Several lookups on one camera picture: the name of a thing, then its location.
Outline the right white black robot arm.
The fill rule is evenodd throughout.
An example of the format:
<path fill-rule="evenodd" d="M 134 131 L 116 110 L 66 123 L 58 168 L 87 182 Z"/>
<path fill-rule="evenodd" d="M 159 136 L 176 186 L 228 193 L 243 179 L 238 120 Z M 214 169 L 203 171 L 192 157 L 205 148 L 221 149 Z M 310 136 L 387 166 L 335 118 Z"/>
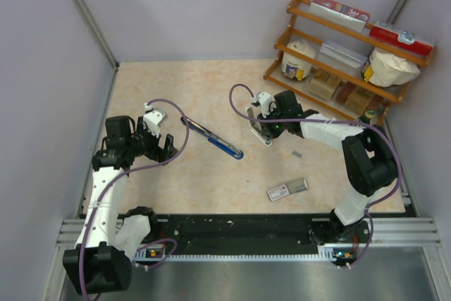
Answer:
<path fill-rule="evenodd" d="M 312 227 L 310 236 L 319 245 L 351 238 L 376 193 L 398 178 L 395 156 L 383 139 L 382 127 L 331 123 L 318 111 L 304 110 L 290 90 L 274 96 L 260 92 L 252 98 L 252 105 L 261 109 L 259 122 L 251 126 L 264 144 L 272 145 L 272 140 L 287 131 L 342 152 L 351 188 L 331 211 L 327 226 Z"/>

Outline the small white stapler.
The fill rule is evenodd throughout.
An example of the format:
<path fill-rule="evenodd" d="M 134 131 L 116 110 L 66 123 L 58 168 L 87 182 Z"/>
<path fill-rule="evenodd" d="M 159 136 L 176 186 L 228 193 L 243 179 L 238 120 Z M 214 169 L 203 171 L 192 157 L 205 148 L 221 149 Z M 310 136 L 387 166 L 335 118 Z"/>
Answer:
<path fill-rule="evenodd" d="M 254 111 L 251 106 L 246 108 L 247 116 L 249 118 L 254 118 Z M 270 137 L 265 136 L 262 132 L 260 123 L 256 121 L 250 121 L 251 132 L 267 147 L 270 147 L 273 144 L 273 141 Z"/>

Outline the blue metal stapler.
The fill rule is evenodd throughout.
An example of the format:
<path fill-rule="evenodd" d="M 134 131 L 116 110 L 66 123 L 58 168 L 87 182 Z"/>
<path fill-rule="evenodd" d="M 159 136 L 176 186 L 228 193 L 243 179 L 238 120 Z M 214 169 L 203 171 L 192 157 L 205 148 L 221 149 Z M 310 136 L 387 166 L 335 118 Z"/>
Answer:
<path fill-rule="evenodd" d="M 199 133 L 200 135 L 203 135 L 208 142 L 210 142 L 215 147 L 219 148 L 226 154 L 230 155 L 234 159 L 241 160 L 244 157 L 244 152 L 233 146 L 231 143 L 225 141 L 223 138 L 219 137 L 217 134 L 211 132 L 204 126 L 198 124 L 197 122 L 194 122 L 190 118 L 180 118 L 180 121 L 189 127 L 189 129 Z"/>

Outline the red white staple box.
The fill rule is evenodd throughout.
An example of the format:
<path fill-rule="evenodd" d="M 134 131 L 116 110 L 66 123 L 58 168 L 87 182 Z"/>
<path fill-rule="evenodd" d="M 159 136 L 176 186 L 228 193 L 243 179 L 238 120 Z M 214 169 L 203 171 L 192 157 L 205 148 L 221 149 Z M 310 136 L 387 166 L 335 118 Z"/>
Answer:
<path fill-rule="evenodd" d="M 309 184 L 305 178 L 300 178 L 268 190 L 267 195 L 271 202 L 275 202 L 289 195 L 304 192 L 306 190 L 309 190 Z"/>

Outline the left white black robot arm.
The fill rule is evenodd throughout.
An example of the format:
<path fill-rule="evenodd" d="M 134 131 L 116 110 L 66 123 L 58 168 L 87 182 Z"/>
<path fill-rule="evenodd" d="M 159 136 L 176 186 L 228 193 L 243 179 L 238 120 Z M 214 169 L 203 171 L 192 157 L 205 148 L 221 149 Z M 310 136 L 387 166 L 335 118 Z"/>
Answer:
<path fill-rule="evenodd" d="M 75 247 L 63 254 L 63 267 L 79 295 L 127 290 L 141 242 L 159 236 L 160 226 L 150 219 L 150 208 L 131 209 L 120 228 L 117 221 L 134 161 L 145 156 L 163 163 L 178 152 L 172 135 L 159 144 L 166 118 L 161 109 L 152 109 L 137 120 L 114 116 L 105 121 L 106 137 L 92 158 L 92 194 L 84 226 Z"/>

